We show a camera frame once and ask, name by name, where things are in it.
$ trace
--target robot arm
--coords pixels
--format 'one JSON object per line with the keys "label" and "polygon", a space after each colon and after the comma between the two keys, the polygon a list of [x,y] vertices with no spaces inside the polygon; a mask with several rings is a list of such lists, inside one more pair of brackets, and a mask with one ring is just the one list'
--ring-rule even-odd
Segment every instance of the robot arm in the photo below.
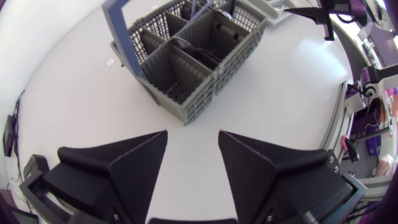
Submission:
{"label": "robot arm", "polygon": [[384,90],[398,86],[398,64],[383,69],[366,67],[361,72],[361,86],[370,99],[380,97]]}
{"label": "robot arm", "polygon": [[[336,14],[341,22],[358,22],[363,27],[370,21],[380,24],[384,17],[388,17],[387,12],[383,13],[375,0],[318,0],[318,7],[285,9],[284,11],[312,19],[316,24],[322,24],[325,27],[325,40],[335,40],[330,14]],[[353,19],[346,21],[339,15],[352,16]]]}
{"label": "robot arm", "polygon": [[349,85],[346,92],[345,107],[350,114],[369,106],[373,99],[379,98],[384,90],[398,86],[398,64],[377,69],[373,66],[362,69],[361,79]]}

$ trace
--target basket handle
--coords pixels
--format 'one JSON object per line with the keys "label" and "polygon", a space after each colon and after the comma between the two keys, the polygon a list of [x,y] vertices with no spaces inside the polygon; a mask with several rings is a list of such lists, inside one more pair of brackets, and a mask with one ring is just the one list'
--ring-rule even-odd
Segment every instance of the basket handle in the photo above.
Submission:
{"label": "basket handle", "polygon": [[134,75],[138,76],[142,70],[137,55],[132,47],[132,42],[127,31],[126,21],[124,21],[122,7],[129,0],[106,0],[102,5],[106,21],[111,30],[114,42],[118,47],[123,64]]}

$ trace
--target purple robot part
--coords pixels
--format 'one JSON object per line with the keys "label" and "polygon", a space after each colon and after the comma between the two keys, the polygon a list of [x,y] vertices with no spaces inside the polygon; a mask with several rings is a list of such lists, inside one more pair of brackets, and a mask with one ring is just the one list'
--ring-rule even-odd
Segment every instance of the purple robot part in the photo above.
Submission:
{"label": "purple robot part", "polygon": [[364,87],[367,83],[371,81],[371,77],[369,76],[369,67],[362,69],[361,72],[361,85]]}

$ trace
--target metal rod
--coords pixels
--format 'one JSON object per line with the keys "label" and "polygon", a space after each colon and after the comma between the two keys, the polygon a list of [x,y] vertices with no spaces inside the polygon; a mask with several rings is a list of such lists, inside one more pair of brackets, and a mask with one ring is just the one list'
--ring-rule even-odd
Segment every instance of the metal rod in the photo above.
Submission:
{"label": "metal rod", "polygon": [[193,0],[193,2],[192,2],[191,19],[192,19],[193,15],[195,15],[195,12],[197,11],[197,1],[198,0]]}
{"label": "metal rod", "polygon": [[376,131],[375,133],[368,134],[367,136],[356,138],[356,139],[354,139],[354,141],[355,142],[366,141],[368,139],[371,139],[371,138],[374,138],[374,137],[377,137],[377,136],[380,136],[382,134],[386,134],[386,133],[389,133],[389,132],[390,132],[389,128],[384,128],[382,130]]}
{"label": "metal rod", "polygon": [[195,21],[196,19],[198,19],[198,17],[213,3],[214,0],[210,0],[207,4],[205,4],[205,6],[203,6],[198,13],[195,14],[195,16],[191,16],[191,20],[189,20],[189,22],[187,22],[187,24],[184,27],[189,26],[190,24],[192,24],[193,21]]}

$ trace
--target basket compartment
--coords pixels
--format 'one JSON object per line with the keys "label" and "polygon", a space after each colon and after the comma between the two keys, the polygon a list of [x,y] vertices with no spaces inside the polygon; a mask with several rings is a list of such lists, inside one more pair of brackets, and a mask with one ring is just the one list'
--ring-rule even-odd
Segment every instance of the basket compartment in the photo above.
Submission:
{"label": "basket compartment", "polygon": [[248,31],[229,21],[219,12],[211,11],[176,36],[185,39],[196,48],[192,57],[210,70],[215,70],[248,34]]}
{"label": "basket compartment", "polygon": [[179,105],[182,105],[211,73],[170,44],[151,55],[142,64],[142,69],[154,87]]}

